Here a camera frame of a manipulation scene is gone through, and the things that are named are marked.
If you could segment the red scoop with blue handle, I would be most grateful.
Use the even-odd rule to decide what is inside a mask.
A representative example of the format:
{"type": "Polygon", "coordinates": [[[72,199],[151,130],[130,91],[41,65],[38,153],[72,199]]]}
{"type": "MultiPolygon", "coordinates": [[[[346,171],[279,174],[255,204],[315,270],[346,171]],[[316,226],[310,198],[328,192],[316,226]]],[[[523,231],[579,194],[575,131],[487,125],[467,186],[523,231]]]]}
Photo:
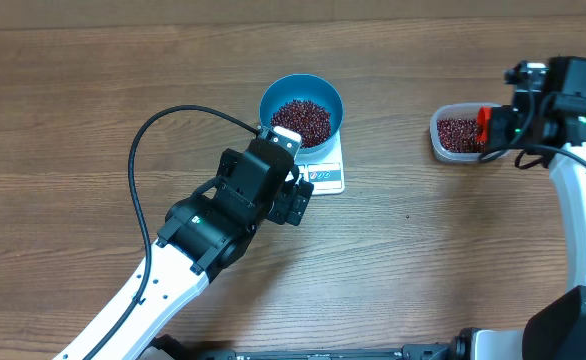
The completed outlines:
{"type": "Polygon", "coordinates": [[[491,119],[492,108],[483,106],[479,109],[476,123],[477,123],[477,134],[476,141],[478,143],[486,143],[488,141],[488,125],[491,119]]]}

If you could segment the red adzuki beans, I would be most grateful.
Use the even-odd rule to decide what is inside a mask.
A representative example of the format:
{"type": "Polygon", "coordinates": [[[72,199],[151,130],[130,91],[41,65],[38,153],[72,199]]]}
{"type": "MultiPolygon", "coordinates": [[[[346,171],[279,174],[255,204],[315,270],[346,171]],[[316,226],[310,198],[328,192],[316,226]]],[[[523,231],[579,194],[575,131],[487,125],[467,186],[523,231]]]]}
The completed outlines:
{"type": "MultiPolygon", "coordinates": [[[[332,135],[331,113],[310,100],[292,100],[272,116],[271,125],[299,134],[302,147],[311,148],[326,142],[332,135]]],[[[485,144],[477,140],[482,128],[474,118],[445,118],[436,122],[442,147],[453,153],[480,153],[485,144]]]]}

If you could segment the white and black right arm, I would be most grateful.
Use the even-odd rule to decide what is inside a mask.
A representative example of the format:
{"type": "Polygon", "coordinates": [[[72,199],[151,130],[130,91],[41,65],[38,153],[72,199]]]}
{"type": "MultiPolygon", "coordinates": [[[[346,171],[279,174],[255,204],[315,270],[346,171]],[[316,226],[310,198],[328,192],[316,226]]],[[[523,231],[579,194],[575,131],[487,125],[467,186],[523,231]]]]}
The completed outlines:
{"type": "Polygon", "coordinates": [[[504,74],[510,104],[483,107],[476,121],[479,163],[515,150],[542,166],[558,196],[567,255],[567,291],[521,330],[460,332],[442,359],[586,359],[586,58],[519,62],[504,74]]]}

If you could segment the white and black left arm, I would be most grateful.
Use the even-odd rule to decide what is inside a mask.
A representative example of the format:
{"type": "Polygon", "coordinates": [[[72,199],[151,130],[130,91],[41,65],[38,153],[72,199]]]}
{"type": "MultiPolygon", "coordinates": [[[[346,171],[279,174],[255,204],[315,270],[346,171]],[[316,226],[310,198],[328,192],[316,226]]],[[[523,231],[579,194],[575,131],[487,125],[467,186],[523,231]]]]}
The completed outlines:
{"type": "Polygon", "coordinates": [[[60,353],[136,359],[164,325],[239,258],[265,220],[298,225],[313,191],[300,179],[299,135],[271,133],[223,152],[215,177],[175,203],[125,285],[60,353]]]}

